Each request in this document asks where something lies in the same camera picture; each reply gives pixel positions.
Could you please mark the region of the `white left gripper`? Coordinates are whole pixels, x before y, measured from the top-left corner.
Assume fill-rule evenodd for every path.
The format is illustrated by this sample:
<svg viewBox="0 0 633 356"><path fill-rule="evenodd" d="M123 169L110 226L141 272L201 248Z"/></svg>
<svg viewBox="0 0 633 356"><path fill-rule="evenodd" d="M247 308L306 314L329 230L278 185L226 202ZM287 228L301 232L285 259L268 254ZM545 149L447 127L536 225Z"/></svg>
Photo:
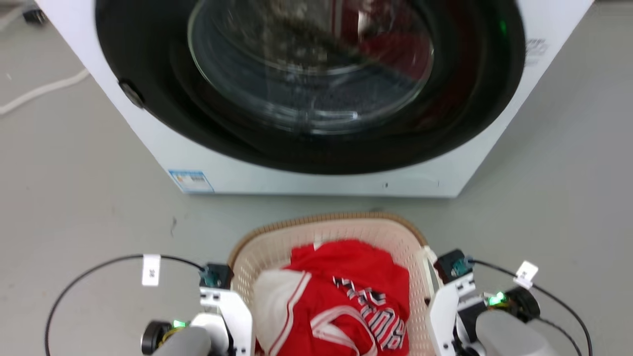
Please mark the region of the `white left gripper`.
<svg viewBox="0 0 633 356"><path fill-rule="evenodd" d="M203 312L191 327L204 330L213 356L253 356L255 333L252 314L239 294L230 289L200 288Z"/></svg>

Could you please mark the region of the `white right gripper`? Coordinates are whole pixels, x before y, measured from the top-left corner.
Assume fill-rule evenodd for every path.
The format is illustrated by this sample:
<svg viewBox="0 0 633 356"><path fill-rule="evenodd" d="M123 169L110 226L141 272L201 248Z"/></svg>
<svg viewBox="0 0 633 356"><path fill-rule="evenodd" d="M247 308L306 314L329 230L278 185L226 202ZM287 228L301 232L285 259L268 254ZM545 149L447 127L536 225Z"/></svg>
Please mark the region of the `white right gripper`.
<svg viewBox="0 0 633 356"><path fill-rule="evenodd" d="M456 279L441 286L428 306L428 334L437 356L456 356L453 331L462 298L476 290L473 279Z"/></svg>

